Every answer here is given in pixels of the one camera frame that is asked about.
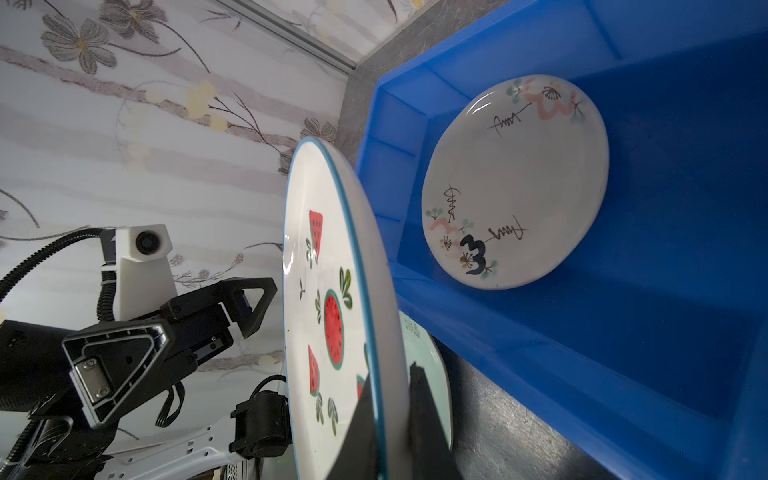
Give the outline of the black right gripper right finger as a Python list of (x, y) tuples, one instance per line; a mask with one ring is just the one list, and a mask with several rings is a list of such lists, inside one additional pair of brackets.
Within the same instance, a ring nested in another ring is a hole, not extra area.
[(444, 435), (425, 371), (413, 363), (409, 373), (412, 476), (419, 480), (460, 480), (462, 475)]

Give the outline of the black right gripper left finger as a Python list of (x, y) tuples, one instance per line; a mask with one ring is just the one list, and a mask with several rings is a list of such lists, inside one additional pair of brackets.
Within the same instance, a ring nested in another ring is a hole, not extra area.
[(379, 448), (373, 401), (363, 392), (355, 408), (339, 454), (327, 480), (375, 480), (379, 474)]

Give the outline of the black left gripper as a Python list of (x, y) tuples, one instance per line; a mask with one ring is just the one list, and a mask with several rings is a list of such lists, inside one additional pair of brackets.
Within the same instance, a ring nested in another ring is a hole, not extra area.
[(176, 296), (139, 321), (66, 336), (62, 348), (89, 426), (117, 423), (231, 347), (231, 324), (244, 338), (255, 334), (276, 293), (270, 277), (224, 279)]

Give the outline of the light green ceramic plate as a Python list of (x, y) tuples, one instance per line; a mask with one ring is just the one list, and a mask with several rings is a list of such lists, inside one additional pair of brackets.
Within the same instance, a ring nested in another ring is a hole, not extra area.
[(432, 336), (415, 320), (399, 312), (406, 365), (424, 369), (449, 448), (453, 447), (450, 383), (445, 363)]

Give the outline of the white watermelon pattern plate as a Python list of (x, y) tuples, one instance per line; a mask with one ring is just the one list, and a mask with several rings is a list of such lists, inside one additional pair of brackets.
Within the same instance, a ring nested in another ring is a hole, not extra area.
[(361, 182), (330, 143), (292, 159), (282, 260), (285, 365), (298, 474), (324, 479), (370, 392), (378, 479), (408, 479), (409, 381), (383, 240)]

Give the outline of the white plate with pink pattern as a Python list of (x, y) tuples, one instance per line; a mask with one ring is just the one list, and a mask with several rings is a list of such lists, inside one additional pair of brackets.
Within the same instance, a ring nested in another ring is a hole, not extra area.
[(573, 83), (528, 75), (472, 100), (426, 171), (422, 229), (460, 283), (506, 290), (557, 268), (604, 199), (609, 144), (593, 101)]

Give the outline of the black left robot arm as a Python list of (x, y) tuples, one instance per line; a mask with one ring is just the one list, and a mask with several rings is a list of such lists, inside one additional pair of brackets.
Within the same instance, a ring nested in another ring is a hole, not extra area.
[(260, 383), (219, 420), (174, 439), (134, 438), (127, 416), (155, 397), (159, 423), (181, 413), (184, 380), (255, 333), (277, 291), (269, 278), (229, 279), (171, 299), (128, 322), (82, 331), (1, 325), (1, 407), (27, 426), (1, 463), (5, 479), (172, 479), (261, 463), (292, 442), (287, 399)]

